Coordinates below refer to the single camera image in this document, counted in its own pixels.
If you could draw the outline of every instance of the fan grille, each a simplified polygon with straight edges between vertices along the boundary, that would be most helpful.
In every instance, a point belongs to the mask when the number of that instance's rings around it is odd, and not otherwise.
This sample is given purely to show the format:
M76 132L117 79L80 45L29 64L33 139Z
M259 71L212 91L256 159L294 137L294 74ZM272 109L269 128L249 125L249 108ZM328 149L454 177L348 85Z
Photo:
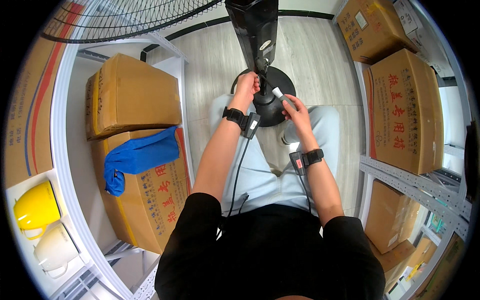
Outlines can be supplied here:
M64 2L41 36L98 43L170 27L212 10L222 0L73 0Z

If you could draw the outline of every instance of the leg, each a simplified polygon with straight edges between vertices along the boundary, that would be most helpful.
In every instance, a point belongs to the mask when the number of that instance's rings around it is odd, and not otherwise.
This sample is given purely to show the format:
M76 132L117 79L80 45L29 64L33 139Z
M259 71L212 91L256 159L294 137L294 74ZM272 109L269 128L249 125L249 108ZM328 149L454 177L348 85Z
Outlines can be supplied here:
M338 148L340 141L340 118L338 111L330 106L314 106L308 109L310 122L312 124L313 135L317 139L318 145L324 152L324 159L333 176L336 178L336 169L338 165ZM295 125L292 121L284 131L285 141L288 143L299 142L296 134ZM289 205L308 210L305 191L301 185L300 179L291 163L285 167L281 179L281 191L284 200L278 204ZM302 177L311 200L312 213L318 215L315 205L312 202L310 186L306 176Z
M228 106L233 95L225 94L213 101L209 111L210 134L213 134L222 120L222 113L225 106ZM247 113L255 112L253 104L249 107ZM241 136L237 145L237 150L233 158L230 171L228 172L225 189L222 196L222 215L226 216L230 210L235 177L237 175L238 165L241 155L247 143L247 139ZM271 197L277 194L278 178L272 174L270 167L265 160L264 154L260 148L257 137L254 136L248 145L247 152L243 158L237 188L235 190L235 203L233 205L232 215L238 213L243 202L245 193L249 195L248 200L243 205L241 211L247 212L255 208L270 204Z

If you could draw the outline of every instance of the black t-shirt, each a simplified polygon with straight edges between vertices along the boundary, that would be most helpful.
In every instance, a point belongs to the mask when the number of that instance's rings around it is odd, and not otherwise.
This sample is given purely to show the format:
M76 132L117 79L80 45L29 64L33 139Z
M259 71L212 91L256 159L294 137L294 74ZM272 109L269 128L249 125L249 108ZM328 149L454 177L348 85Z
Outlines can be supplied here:
M322 238L317 217L271 204L231 216L216 240L221 219L213 196L187 198L158 264L161 300L382 298L384 272L357 218L331 219Z

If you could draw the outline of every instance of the blue towel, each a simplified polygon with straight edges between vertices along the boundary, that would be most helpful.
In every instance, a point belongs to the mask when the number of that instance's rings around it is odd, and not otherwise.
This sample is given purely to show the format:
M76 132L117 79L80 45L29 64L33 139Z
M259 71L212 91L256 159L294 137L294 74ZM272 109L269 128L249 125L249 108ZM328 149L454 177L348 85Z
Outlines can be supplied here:
M172 126L154 135L128 140L110 151L105 157L105 190L118 197L125 190L123 173L140 174L179 158L176 128Z

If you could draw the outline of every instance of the round black base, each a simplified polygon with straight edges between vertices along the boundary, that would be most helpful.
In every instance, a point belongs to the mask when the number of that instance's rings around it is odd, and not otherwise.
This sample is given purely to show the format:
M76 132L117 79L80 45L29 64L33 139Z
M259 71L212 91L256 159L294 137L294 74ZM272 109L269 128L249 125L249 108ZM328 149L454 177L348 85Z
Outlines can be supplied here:
M239 74L246 74L250 72L249 69L244 70ZM233 82L232 94L235 85L237 84L238 76ZM268 67L267 80L274 87L280 88L283 94L290 94L296 96L295 87L290 78L281 70L275 67ZM253 95L253 105L257 110L257 114L260 115L260 127L270 127L280 124L285 121L285 116L282 114L283 105L280 100L272 93L273 88L267 84L265 95L261 95L260 92Z

